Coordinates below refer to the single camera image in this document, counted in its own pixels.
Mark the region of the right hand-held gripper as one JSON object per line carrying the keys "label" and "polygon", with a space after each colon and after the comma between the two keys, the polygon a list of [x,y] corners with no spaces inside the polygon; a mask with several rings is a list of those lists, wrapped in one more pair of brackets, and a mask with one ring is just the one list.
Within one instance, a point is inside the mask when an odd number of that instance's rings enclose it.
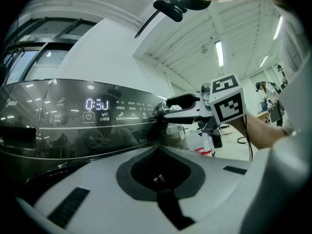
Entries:
{"label": "right hand-held gripper", "polygon": [[[192,108],[197,101],[200,108]],[[198,125],[211,147],[212,136],[220,125],[246,114],[243,88],[235,74],[214,78],[211,82],[202,84],[200,98],[192,93],[181,94],[167,99],[166,105],[192,108],[168,112],[162,119],[168,123],[192,124],[201,118]]]}

